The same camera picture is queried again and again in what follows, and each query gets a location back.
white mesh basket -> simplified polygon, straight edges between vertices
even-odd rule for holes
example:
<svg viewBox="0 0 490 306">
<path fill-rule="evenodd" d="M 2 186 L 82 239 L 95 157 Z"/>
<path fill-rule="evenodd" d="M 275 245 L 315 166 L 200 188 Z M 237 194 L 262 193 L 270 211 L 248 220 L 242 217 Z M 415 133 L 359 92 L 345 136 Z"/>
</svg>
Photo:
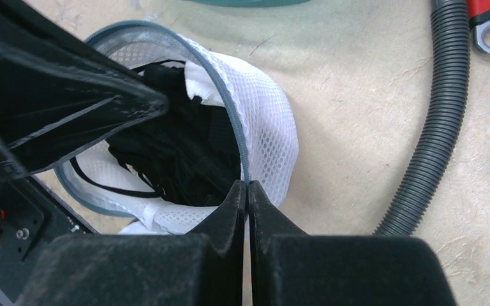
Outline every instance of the white mesh basket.
<svg viewBox="0 0 490 306">
<path fill-rule="evenodd" d="M 290 104 L 274 80 L 245 61 L 210 52 L 150 22 L 120 22 L 98 31 L 86 43 L 129 68 L 164 59 L 201 66 L 232 123 L 241 157 L 241 179 L 261 182 L 273 204 L 281 204 L 297 158 L 298 141 Z M 119 166 L 104 141 L 79 154 L 77 161 L 99 184 L 152 191 Z M 149 233 L 186 233 L 216 209 L 112 193 L 83 181 L 70 162 L 58 166 L 56 173 L 63 187 L 82 205 L 102 214 L 136 217 Z"/>
</svg>

stained surface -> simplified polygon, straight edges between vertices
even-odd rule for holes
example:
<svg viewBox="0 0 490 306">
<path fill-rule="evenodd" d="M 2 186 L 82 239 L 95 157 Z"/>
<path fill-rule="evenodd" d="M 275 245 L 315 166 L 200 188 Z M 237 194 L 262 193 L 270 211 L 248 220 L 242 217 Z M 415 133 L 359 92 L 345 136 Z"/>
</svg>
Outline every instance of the stained surface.
<svg viewBox="0 0 490 306">
<path fill-rule="evenodd" d="M 282 211 L 312 234 L 368 234 L 382 218 L 426 115 L 429 1 L 311 0 L 259 10 L 177 0 L 28 2 L 82 39 L 112 22 L 150 20 L 264 70 L 288 94 L 300 140 Z M 73 202 L 53 173 L 40 177 Z M 105 233 L 129 222 L 78 211 Z M 416 234 L 436 251 L 460 305 L 490 305 L 490 60 L 475 52 L 463 130 Z"/>
</svg>

